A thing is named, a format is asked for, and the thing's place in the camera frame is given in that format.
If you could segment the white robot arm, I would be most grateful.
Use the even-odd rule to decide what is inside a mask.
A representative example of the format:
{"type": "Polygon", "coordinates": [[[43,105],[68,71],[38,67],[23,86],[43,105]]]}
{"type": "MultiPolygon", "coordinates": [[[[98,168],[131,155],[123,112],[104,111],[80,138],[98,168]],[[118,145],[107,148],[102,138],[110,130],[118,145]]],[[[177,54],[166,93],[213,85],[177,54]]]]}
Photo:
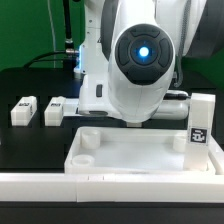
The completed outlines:
{"type": "Polygon", "coordinates": [[[129,123],[188,116],[184,57],[224,48],[224,0],[84,0],[78,112],[129,123]]]}

